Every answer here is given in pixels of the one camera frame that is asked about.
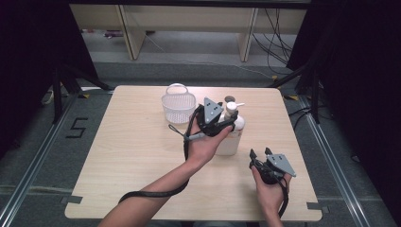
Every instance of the gray carpet floor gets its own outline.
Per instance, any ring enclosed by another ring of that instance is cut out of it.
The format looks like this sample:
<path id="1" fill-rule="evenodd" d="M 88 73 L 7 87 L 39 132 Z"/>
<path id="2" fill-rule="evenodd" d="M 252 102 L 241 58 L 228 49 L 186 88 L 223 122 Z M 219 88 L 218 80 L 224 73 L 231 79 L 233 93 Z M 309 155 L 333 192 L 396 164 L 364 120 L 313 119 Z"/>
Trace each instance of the gray carpet floor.
<path id="1" fill-rule="evenodd" d="M 122 84 L 167 86 L 173 82 L 180 82 L 188 86 L 265 87 L 271 84 L 272 80 L 269 77 L 272 75 L 280 78 L 283 75 L 277 72 L 282 74 L 290 72 L 286 68 L 246 68 L 262 72 L 266 76 L 222 65 L 96 63 L 100 79 L 112 86 Z M 296 80 L 281 87 L 283 96 L 295 94 L 293 88 Z M 80 80 L 79 83 L 81 86 L 93 86 L 84 80 Z M 11 226 L 96 226 L 98 224 L 99 220 L 96 219 L 66 218 L 65 204 L 61 203 L 61 199 L 69 196 L 75 186 L 111 96 L 99 92 L 75 101 Z M 288 113 L 301 109 L 298 100 L 284 98 L 284 102 Z M 362 166 L 351 160 L 350 156 L 353 152 L 346 138 L 342 136 L 330 110 L 320 108 L 320 115 L 325 136 L 335 151 L 343 171 L 346 172 L 372 226 L 395 226 Z M 290 118 L 293 125 L 299 116 L 300 114 L 295 114 Z M 77 117 L 87 118 L 87 120 L 79 121 L 77 125 L 86 130 L 80 138 L 67 138 L 69 135 L 77 134 L 76 131 L 71 131 L 71 126 Z M 52 120 L 52 105 L 43 106 L 35 113 L 25 133 L 20 136 L 21 146 L 10 150 L 0 161 L 0 207 L 5 205 L 13 188 L 23 177 L 51 127 Z M 323 213 L 322 220 L 318 222 L 286 222 L 285 226 L 355 226 L 305 117 L 299 120 L 295 133 L 319 203 L 326 212 Z"/>

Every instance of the tabletop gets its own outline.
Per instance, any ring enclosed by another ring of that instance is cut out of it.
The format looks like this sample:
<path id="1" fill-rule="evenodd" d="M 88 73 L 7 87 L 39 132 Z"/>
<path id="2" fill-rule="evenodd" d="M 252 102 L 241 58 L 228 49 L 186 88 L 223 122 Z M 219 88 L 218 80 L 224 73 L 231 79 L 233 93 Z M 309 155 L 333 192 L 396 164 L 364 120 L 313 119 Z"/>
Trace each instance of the tabletop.
<path id="1" fill-rule="evenodd" d="M 292 130 L 280 92 L 270 88 L 187 87 L 198 103 L 207 96 L 219 102 L 234 96 L 246 124 L 232 156 L 216 155 L 194 175 L 188 187 L 172 197 L 154 219 L 263 220 L 253 175 L 250 150 L 265 161 L 264 150 L 283 153 L 297 177 L 291 180 L 288 208 L 282 220 L 315 221 L 320 210 L 304 158 Z M 103 218 L 127 192 L 139 190 L 184 162 L 183 138 L 168 127 L 161 97 L 163 86 L 119 86 L 98 128 L 72 196 L 68 218 Z M 184 132 L 186 124 L 175 125 Z"/>

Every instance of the white bottle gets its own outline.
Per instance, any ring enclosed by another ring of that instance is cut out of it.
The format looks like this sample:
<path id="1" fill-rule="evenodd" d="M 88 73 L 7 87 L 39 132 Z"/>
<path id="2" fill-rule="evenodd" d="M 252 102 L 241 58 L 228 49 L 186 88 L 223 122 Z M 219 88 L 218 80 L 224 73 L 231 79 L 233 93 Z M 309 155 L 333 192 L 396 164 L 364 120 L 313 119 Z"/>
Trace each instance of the white bottle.
<path id="1" fill-rule="evenodd" d="M 225 114 L 221 115 L 220 120 L 218 122 L 230 119 L 231 115 L 237 111 L 238 106 L 242 106 L 244 103 L 236 104 L 235 102 L 228 102 L 226 105 Z M 245 127 L 245 119 L 238 115 L 236 121 L 234 122 L 235 128 L 232 132 L 230 132 L 227 137 L 221 141 L 218 149 L 216 151 L 216 155 L 234 155 L 238 150 L 239 141 L 241 140 L 241 135 Z"/>

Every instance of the clear plastic basket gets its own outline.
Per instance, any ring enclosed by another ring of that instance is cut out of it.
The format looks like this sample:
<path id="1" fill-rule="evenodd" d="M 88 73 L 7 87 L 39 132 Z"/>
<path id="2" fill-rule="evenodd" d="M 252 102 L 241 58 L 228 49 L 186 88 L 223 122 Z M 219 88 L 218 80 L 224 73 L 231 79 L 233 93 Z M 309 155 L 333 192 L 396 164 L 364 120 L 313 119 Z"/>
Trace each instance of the clear plastic basket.
<path id="1" fill-rule="evenodd" d="M 173 87 L 182 87 L 185 92 L 170 93 L 168 90 Z M 183 84 L 173 83 L 167 87 L 166 94 L 162 96 L 162 104 L 167 121 L 183 124 L 189 121 L 189 116 L 195 111 L 196 99 Z"/>

